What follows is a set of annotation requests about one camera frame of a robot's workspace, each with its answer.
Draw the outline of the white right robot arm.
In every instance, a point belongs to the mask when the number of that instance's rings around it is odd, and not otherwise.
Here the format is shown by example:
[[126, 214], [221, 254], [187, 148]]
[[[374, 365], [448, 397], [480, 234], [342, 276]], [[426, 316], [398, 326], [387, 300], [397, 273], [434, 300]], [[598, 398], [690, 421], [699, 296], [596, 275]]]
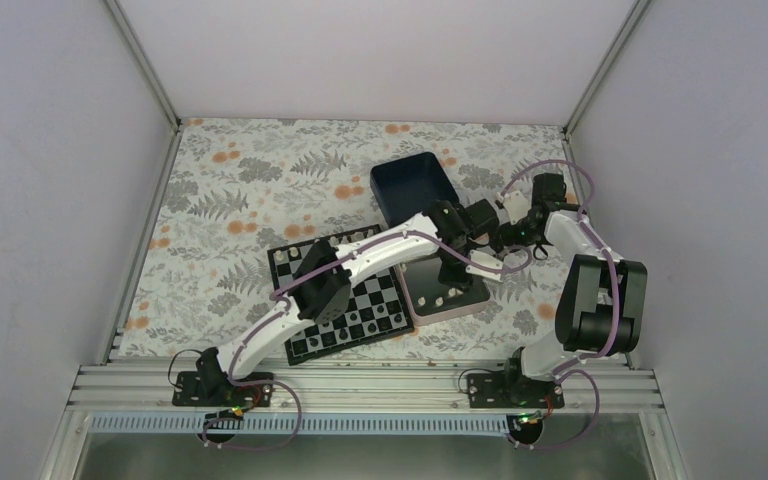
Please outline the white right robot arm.
[[563, 175], [542, 173], [530, 195], [506, 186], [497, 200], [509, 216], [500, 227], [505, 246], [534, 252], [551, 246], [568, 266], [553, 333], [517, 350], [504, 367], [500, 389], [515, 407], [548, 403], [566, 372], [589, 359], [632, 352], [642, 331], [645, 265], [609, 247], [585, 208], [566, 194]]

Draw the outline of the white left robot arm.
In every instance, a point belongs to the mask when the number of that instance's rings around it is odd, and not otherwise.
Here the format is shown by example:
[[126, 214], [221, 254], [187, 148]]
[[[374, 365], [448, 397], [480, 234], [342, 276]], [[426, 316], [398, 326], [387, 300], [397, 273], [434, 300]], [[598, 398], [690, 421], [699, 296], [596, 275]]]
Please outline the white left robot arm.
[[341, 317], [355, 286], [402, 263], [438, 255], [468, 275], [497, 280], [505, 268], [493, 255], [473, 248], [474, 225], [467, 209], [435, 201], [405, 222], [364, 240], [314, 243], [298, 278], [277, 289], [274, 306], [225, 344], [205, 349], [196, 361], [198, 390], [215, 405], [230, 402], [254, 368], [295, 334]]

